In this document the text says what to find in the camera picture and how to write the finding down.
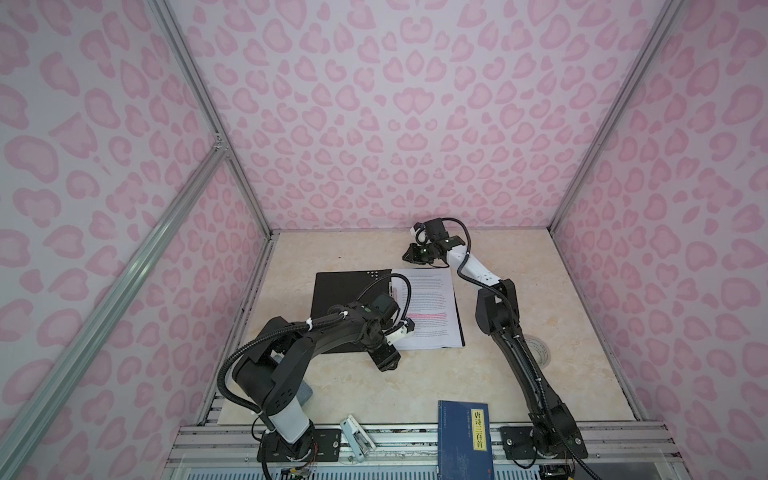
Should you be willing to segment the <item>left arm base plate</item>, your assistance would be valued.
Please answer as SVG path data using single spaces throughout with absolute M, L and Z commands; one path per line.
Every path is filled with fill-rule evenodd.
M 259 462 L 336 462 L 342 445 L 338 428 L 311 426 L 296 443 L 290 444 L 278 432 L 265 433 L 258 449 Z

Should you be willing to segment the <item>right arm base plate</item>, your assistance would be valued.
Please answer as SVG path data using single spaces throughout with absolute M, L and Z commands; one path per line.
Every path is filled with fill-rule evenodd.
M 507 460 L 532 461 L 539 459 L 588 458 L 586 441 L 579 430 L 568 436 L 553 431 L 538 431 L 533 426 L 502 426 L 501 443 Z

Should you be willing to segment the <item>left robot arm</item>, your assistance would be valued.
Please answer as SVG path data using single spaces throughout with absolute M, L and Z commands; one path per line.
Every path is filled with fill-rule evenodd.
M 313 441 L 314 425 L 298 391 L 310 362 L 352 345 L 367 352 L 379 371 L 396 369 L 401 358 L 396 344 L 415 332 L 405 312 L 391 296 L 380 294 L 367 304 L 336 305 L 329 314 L 303 322 L 274 317 L 224 361 L 217 389 L 229 402 L 253 412 L 295 457 L 303 455 Z

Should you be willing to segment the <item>grey black file folder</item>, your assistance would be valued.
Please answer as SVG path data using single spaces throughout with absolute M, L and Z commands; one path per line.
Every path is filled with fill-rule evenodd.
M 383 293 L 391 295 L 399 307 L 408 309 L 410 282 L 391 269 L 319 272 L 315 276 L 311 316 L 324 316 L 332 306 L 348 304 L 358 297 L 367 303 Z

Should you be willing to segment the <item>white paper sheet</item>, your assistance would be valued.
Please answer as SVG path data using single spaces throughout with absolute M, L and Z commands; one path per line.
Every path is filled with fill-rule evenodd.
M 411 301 L 406 317 L 415 328 L 394 345 L 399 350 L 462 348 L 465 345 L 449 269 L 394 269 L 408 278 Z

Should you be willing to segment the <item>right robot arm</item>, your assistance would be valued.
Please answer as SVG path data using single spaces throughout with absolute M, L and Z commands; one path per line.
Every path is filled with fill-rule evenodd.
M 442 261 L 477 288 L 476 323 L 500 349 L 518 381 L 532 423 L 535 452 L 543 458 L 586 459 L 588 452 L 577 422 L 528 346 L 514 282 L 496 275 L 474 256 L 469 230 L 456 218 L 417 222 L 412 234 L 414 241 L 403 254 L 405 262 L 432 266 Z

